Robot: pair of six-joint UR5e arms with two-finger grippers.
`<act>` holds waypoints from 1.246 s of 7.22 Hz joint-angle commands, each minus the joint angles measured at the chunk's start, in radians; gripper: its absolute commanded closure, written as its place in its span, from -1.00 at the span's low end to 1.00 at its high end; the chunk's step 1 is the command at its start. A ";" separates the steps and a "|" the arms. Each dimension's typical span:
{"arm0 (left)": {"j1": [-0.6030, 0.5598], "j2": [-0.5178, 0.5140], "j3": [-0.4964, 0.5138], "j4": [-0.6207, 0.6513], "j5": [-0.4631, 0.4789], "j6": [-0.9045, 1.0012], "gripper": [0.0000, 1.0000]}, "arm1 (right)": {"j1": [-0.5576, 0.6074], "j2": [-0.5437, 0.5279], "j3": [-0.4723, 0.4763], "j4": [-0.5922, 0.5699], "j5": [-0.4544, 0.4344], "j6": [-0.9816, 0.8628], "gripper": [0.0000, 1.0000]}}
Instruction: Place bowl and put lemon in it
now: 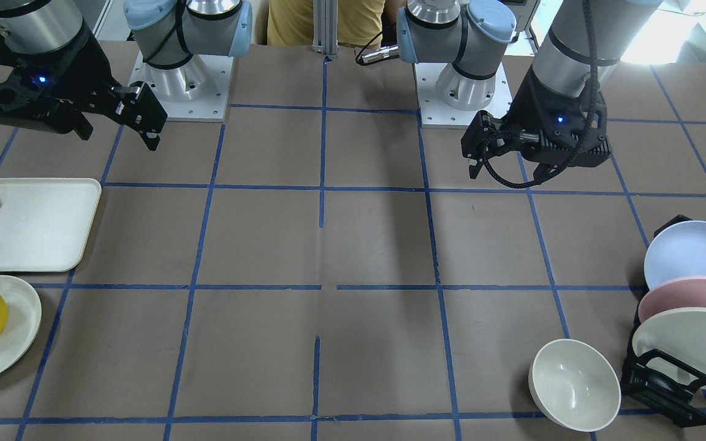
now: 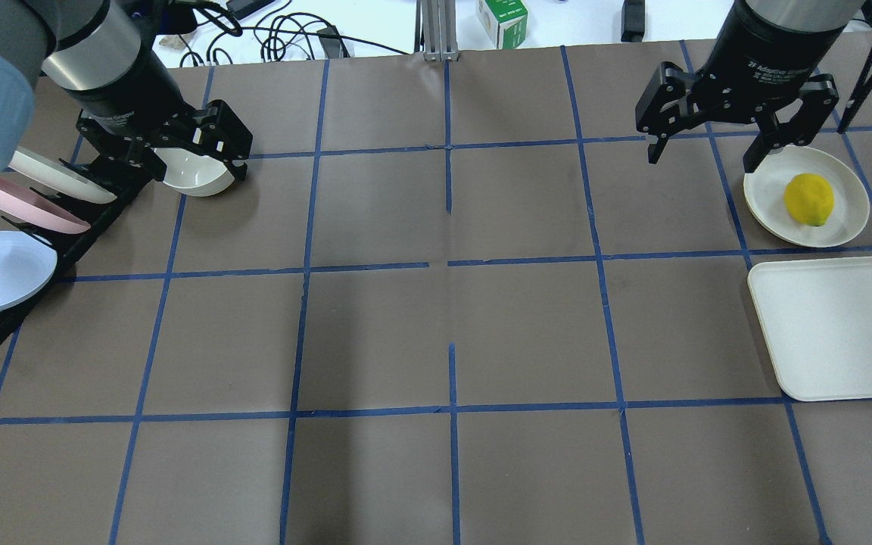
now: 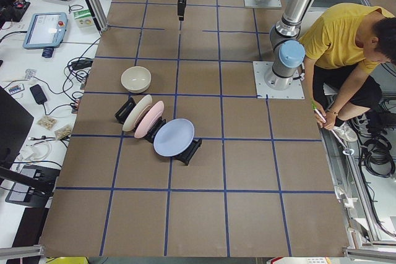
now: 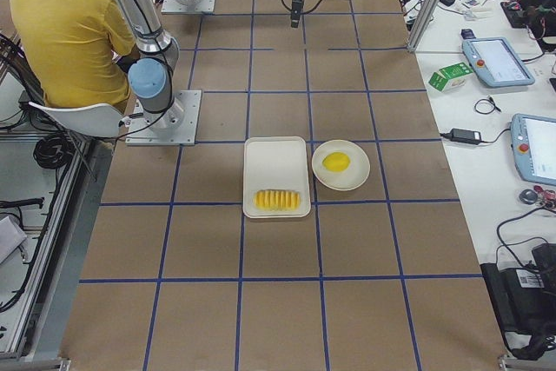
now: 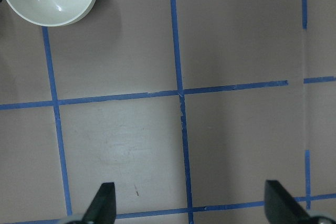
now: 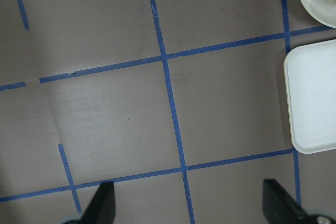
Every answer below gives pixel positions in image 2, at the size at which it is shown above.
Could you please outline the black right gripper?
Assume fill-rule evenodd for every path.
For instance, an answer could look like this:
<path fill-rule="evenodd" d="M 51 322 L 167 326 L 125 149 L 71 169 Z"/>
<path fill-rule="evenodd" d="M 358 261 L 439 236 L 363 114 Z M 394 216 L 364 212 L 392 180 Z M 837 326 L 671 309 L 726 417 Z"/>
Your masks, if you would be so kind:
<path fill-rule="evenodd" d="M 689 73 L 663 62 L 634 107 L 634 125 L 646 135 L 649 164 L 658 164 L 668 139 L 706 122 L 754 124 L 754 139 L 742 156 L 744 173 L 754 173 L 769 153 L 785 145 L 809 145 L 839 102 L 833 76 L 800 75 L 797 82 L 766 84 L 750 76 L 724 79 L 700 70 Z"/>

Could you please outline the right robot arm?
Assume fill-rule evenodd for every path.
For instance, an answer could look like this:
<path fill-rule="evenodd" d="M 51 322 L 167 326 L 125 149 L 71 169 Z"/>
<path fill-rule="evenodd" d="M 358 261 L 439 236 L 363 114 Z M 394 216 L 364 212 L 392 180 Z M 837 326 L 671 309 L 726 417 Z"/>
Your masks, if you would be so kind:
<path fill-rule="evenodd" d="M 815 73 L 861 1 L 736 1 L 712 52 L 695 72 L 662 63 L 634 108 L 637 131 L 656 164 L 668 140 L 706 122 L 754 124 L 742 158 L 753 173 L 769 152 L 809 145 L 840 95 L 830 73 Z"/>

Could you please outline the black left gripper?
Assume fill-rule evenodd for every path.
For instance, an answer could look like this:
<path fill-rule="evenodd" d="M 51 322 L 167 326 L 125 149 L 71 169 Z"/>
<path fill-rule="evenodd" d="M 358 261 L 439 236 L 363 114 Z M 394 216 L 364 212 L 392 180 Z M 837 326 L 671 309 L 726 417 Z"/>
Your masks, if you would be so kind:
<path fill-rule="evenodd" d="M 141 117 L 132 113 L 114 125 L 101 123 L 97 115 L 80 111 L 76 128 L 101 157 L 141 168 L 164 179 L 166 166 L 152 162 L 157 148 L 182 148 L 225 163 L 236 182 L 247 177 L 247 159 L 253 133 L 227 102 L 214 99 L 204 108 L 185 102 L 176 113 Z"/>

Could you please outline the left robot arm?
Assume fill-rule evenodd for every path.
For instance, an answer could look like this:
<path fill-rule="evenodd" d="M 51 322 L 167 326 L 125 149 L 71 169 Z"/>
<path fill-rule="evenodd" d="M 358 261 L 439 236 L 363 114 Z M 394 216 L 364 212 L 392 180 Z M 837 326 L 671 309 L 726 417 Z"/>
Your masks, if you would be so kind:
<path fill-rule="evenodd" d="M 34 90 L 48 76 L 82 108 L 77 127 L 101 156 L 162 179 L 159 149 L 222 164 L 241 182 L 253 136 L 221 100 L 198 110 L 152 51 L 156 35 L 187 33 L 196 15 L 240 35 L 211 1 L 0 1 L 0 172 L 33 117 Z"/>

